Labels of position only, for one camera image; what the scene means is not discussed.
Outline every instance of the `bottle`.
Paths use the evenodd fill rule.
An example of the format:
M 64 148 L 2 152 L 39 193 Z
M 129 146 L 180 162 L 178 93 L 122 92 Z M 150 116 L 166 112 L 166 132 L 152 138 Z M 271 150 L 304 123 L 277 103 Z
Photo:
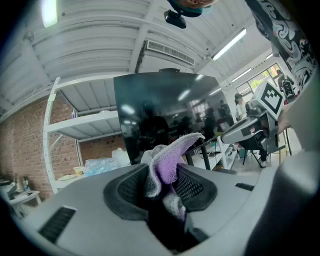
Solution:
M 21 182 L 20 179 L 18 177 L 18 175 L 16 176 L 16 191 L 17 192 L 21 192 L 23 189 L 21 188 Z
M 74 108 L 71 114 L 71 119 L 74 119 L 76 117 L 76 109 Z
M 29 191 L 30 191 L 30 188 L 29 188 L 29 181 L 28 181 L 27 179 L 25 180 L 25 186 L 26 186 L 25 191 L 29 192 Z
M 23 191 L 27 191 L 26 190 L 26 180 L 25 180 L 25 178 L 23 178 Z

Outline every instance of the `black camera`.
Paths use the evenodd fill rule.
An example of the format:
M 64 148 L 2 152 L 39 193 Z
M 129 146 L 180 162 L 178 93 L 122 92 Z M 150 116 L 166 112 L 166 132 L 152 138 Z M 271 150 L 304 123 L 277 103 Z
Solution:
M 164 12 L 164 19 L 167 23 L 172 24 L 180 29 L 185 29 L 187 27 L 186 21 L 181 14 L 168 10 Z

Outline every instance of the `floor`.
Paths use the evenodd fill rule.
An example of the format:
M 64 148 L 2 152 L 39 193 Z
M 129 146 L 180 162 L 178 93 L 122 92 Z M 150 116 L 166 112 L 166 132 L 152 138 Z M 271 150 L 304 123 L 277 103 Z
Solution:
M 287 153 L 285 149 L 281 150 L 281 162 L 285 161 L 287 158 L 295 157 L 301 151 L 301 145 L 292 128 L 288 129 L 288 137 L 290 142 L 290 147 L 292 151 L 292 156 L 290 156 L 289 150 L 287 149 Z M 279 136 L 279 144 L 284 145 L 284 137 L 281 134 Z M 231 170 L 237 171 L 237 175 L 257 175 L 259 176 L 262 168 L 258 165 L 256 159 L 251 153 L 245 158 L 245 162 L 243 165 L 243 158 L 237 157 L 232 165 Z M 278 167 L 279 166 L 279 152 L 271 154 L 271 157 L 268 157 L 266 160 L 266 167 Z

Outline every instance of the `white metal shelf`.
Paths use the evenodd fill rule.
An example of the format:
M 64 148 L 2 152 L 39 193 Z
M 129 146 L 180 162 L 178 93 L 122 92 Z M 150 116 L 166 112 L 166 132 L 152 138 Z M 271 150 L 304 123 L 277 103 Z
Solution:
M 223 168 L 230 170 L 232 168 L 232 165 L 236 159 L 237 152 L 232 151 L 234 148 L 233 144 L 223 143 L 221 141 L 220 136 L 217 137 L 217 141 L 215 142 L 215 145 L 208 144 L 205 148 L 208 154 L 210 153 L 216 153 L 214 156 L 209 156 L 209 164 L 210 169 L 213 170 L 213 168 L 217 165 L 217 163 L 222 160 Z M 202 154 L 195 154 L 192 156 L 193 165 L 198 168 L 206 169 L 205 161 L 202 156 Z
M 121 127 L 116 109 L 114 77 L 129 75 L 130 73 L 116 73 L 96 75 L 59 83 L 58 77 L 51 89 L 46 105 L 43 123 L 43 154 L 46 172 L 54 193 L 68 184 L 82 179 L 81 175 L 66 181 L 56 180 L 53 172 L 50 152 L 62 136 L 50 145 L 49 134 L 56 132 L 76 140 L 85 142 L 121 133 Z M 50 124 L 51 111 L 56 94 L 60 92 L 76 110 L 76 118 Z M 77 149 L 79 162 L 81 152 Z
M 211 170 L 216 167 L 217 163 L 222 159 L 222 157 L 223 157 L 222 153 L 218 153 L 215 156 L 209 157 L 209 164 L 210 164 Z M 206 169 L 205 161 L 201 154 L 193 155 L 192 161 L 193 161 L 193 166 L 201 169 Z
M 83 142 L 120 134 L 121 127 L 118 111 L 104 111 L 50 124 L 46 131 L 60 133 Z

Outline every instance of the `plastic bag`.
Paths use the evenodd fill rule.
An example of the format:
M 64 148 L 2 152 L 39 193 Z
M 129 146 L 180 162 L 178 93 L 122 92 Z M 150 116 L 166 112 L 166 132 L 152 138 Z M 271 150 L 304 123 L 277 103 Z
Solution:
M 86 160 L 84 167 L 84 176 L 88 177 L 120 168 L 120 165 L 113 158 L 99 158 Z
M 117 163 L 119 163 L 120 167 L 130 165 L 128 153 L 126 151 L 123 151 L 123 149 L 120 147 L 118 147 L 117 150 L 112 151 L 112 158 L 116 160 Z

